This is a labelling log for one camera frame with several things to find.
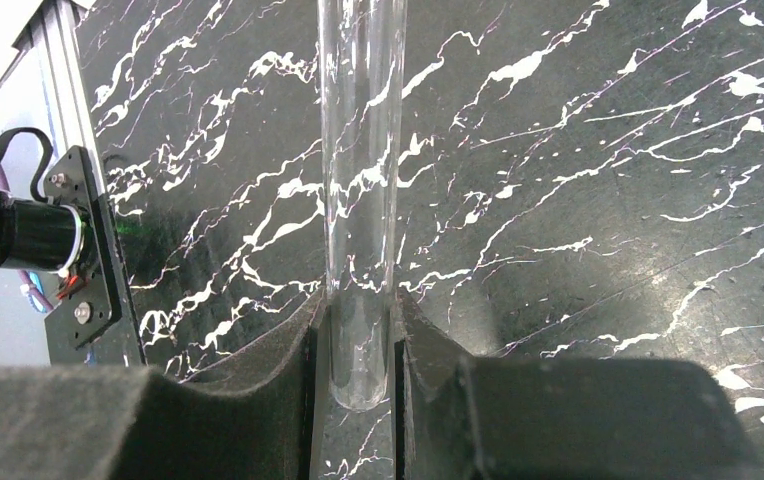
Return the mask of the clear glass test tube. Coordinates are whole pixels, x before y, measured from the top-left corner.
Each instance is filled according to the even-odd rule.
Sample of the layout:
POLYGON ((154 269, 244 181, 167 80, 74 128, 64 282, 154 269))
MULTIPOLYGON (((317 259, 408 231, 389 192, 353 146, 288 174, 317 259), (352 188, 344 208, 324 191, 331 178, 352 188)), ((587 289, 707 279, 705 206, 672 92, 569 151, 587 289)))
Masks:
POLYGON ((330 389, 353 411, 387 395, 407 4, 320 1, 330 389))

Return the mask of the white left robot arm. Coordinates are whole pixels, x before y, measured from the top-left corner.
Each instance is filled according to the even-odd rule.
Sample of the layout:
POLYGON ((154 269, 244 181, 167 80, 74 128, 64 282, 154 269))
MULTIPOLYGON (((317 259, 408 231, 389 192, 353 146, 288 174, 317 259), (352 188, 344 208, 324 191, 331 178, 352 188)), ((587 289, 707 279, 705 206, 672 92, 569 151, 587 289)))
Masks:
MULTIPOLYGON (((20 134, 34 136, 42 147, 35 181, 52 158, 48 136, 34 127, 20 127, 0 135, 0 164, 11 141, 20 134)), ((30 200, 14 198, 0 180, 0 269, 57 272, 73 266, 85 243, 82 212, 43 197, 36 184, 30 200)))

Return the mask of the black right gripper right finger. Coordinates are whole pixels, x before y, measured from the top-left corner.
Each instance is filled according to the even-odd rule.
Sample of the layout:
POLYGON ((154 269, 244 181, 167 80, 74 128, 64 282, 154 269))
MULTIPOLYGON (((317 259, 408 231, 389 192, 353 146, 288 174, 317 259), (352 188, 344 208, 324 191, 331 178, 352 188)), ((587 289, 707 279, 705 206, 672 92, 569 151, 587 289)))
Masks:
POLYGON ((764 479, 697 364, 477 356, 396 301, 399 479, 764 479))

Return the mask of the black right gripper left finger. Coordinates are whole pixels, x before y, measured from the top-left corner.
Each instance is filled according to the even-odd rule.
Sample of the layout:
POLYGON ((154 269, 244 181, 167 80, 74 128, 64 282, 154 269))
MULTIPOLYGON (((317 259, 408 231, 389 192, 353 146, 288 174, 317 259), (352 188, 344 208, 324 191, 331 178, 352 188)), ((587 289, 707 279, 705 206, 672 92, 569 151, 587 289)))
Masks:
POLYGON ((140 366, 0 367, 0 479, 308 479, 314 294, 179 381, 140 366))

